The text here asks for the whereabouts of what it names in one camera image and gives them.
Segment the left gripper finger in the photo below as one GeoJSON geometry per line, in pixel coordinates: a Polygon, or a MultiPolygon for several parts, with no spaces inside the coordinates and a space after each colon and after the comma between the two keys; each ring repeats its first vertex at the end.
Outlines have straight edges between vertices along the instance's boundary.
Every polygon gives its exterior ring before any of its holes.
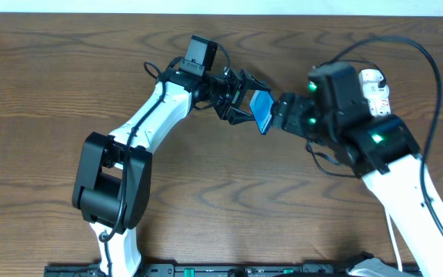
{"type": "Polygon", "coordinates": [[[237,125],[243,122],[252,122],[255,118],[253,114],[244,112],[237,108],[230,108],[228,111],[228,123],[230,125],[237,125]]]}
{"type": "Polygon", "coordinates": [[[259,90],[259,91],[266,91],[270,92],[271,88],[268,85],[267,82],[263,80],[256,79],[253,75],[251,75],[248,71],[245,69],[242,69],[240,71],[241,77],[242,77],[242,88],[244,91],[248,90],[259,90]]]}

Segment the blue Galaxy smartphone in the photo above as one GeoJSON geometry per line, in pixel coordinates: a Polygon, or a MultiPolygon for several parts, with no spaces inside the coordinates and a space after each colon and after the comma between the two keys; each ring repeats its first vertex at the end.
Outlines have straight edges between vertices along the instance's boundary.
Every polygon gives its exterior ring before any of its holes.
{"type": "Polygon", "coordinates": [[[271,108],[274,103],[271,93],[262,90],[255,90],[249,102],[249,108],[262,135],[266,135],[270,129],[272,120],[271,108]]]}

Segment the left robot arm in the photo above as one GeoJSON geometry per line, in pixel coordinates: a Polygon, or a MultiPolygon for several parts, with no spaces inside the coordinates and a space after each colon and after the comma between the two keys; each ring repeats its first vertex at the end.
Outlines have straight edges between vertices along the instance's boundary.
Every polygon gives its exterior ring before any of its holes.
{"type": "Polygon", "coordinates": [[[199,102],[232,125],[253,120],[239,106],[248,91],[267,91],[267,82],[247,71],[201,76],[167,67],[155,76],[147,102],[121,127],[85,140],[72,205],[95,232],[103,276],[133,276],[142,263],[136,226],[145,213],[152,181],[152,158],[170,130],[199,102]]]}

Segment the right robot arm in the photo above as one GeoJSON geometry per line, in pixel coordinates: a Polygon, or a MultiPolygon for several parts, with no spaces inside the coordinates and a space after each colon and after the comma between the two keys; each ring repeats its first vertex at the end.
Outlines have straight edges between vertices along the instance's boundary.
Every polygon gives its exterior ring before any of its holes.
{"type": "Polygon", "coordinates": [[[388,212],[424,276],[443,276],[443,201],[380,71],[347,62],[313,69],[308,97],[286,92],[272,124],[330,148],[388,212]]]}

